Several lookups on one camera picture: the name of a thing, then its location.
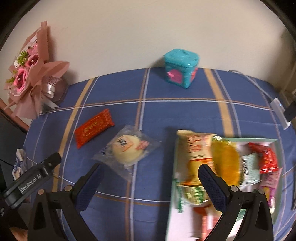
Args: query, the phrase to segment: yellow package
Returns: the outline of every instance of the yellow package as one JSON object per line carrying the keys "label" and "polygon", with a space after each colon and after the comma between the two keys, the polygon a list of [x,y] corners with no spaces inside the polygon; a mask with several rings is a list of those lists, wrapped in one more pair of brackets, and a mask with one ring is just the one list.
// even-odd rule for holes
{"label": "yellow package", "polygon": [[217,176],[228,186],[238,185],[240,180],[239,154],[231,142],[214,137],[211,151]]}
{"label": "yellow package", "polygon": [[208,164],[209,167],[215,172],[210,146],[214,134],[208,133],[194,133],[192,131],[183,131],[178,135],[181,136],[187,147],[188,154],[188,180],[181,183],[187,186],[201,186],[198,178],[198,168],[202,164]]}

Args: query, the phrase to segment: storage box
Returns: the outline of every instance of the storage box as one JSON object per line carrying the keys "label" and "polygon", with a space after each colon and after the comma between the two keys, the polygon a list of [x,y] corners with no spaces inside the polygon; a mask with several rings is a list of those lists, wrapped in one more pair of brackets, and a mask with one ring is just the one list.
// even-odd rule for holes
{"label": "storage box", "polygon": [[167,81],[188,88],[195,78],[199,56],[196,53],[173,49],[164,55]]}
{"label": "storage box", "polygon": [[[230,140],[235,142],[237,145],[237,150],[240,152],[240,155],[248,155],[251,154],[251,151],[246,146],[249,142],[258,143],[265,146],[269,146],[277,156],[278,159],[278,167],[282,167],[282,155],[281,149],[279,147],[278,140],[276,139],[259,139],[259,138],[224,138],[225,140]],[[175,158],[174,158],[174,168],[173,168],[173,183],[172,183],[172,192],[171,192],[171,203],[170,203],[170,212],[168,218],[168,226],[167,226],[167,234],[166,234],[166,241],[196,241],[197,238],[201,237],[201,224],[202,224],[202,217],[197,214],[191,205],[185,205],[184,210],[182,213],[178,213],[178,207],[176,202],[176,184],[175,178],[178,181],[185,180],[187,178],[187,158],[186,158],[186,150],[185,146],[179,141],[179,138],[176,140],[175,145]],[[254,185],[249,185],[240,187],[242,191],[253,191],[254,189],[258,188],[258,183]],[[282,187],[282,175],[279,179],[278,188],[276,191],[276,207],[275,211],[272,213],[272,222],[275,223],[278,212],[279,206],[281,202],[281,187]],[[233,240],[235,237],[242,219],[236,221],[232,231],[229,234],[227,240]]]}

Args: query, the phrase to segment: teal container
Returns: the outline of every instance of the teal container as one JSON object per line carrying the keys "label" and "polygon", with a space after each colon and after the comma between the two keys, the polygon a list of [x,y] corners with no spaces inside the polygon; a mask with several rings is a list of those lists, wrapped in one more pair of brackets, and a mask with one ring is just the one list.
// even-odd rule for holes
{"label": "teal container", "polygon": [[164,55],[164,60],[166,80],[188,88],[198,70],[199,56],[187,50],[173,49]]}

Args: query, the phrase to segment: beige wall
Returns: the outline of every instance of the beige wall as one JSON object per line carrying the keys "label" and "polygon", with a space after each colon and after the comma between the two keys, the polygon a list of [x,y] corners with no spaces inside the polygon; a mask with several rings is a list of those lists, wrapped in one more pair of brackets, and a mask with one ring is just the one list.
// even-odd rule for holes
{"label": "beige wall", "polygon": [[[294,61],[291,36],[260,0],[41,0],[0,52],[2,82],[43,20],[52,59],[70,62],[70,83],[161,65],[173,48],[198,53],[201,67],[236,69],[276,87]],[[0,97],[7,100],[4,91]]]}

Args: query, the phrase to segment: blue tablecloth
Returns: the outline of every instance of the blue tablecloth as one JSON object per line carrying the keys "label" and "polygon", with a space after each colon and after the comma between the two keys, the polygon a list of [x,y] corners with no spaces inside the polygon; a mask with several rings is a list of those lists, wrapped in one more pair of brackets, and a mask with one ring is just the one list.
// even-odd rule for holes
{"label": "blue tablecloth", "polygon": [[[283,130],[266,97],[243,76],[199,69],[188,89],[167,83],[163,68],[109,74],[71,85],[61,108],[34,120],[24,148],[40,163],[53,152],[62,155],[55,178],[47,183],[61,190],[85,175],[94,154],[125,125],[135,125],[162,142],[160,148],[134,166],[127,183],[109,167],[89,207],[81,213],[98,240],[164,240],[172,183],[174,143],[178,129],[216,133],[227,137],[279,140],[282,149],[282,197],[274,225],[280,240],[295,220],[292,211],[296,136]],[[256,80],[272,97],[278,94],[267,82]],[[74,130],[109,108],[115,127],[104,131],[81,149]],[[75,240],[64,218],[70,240]]]}

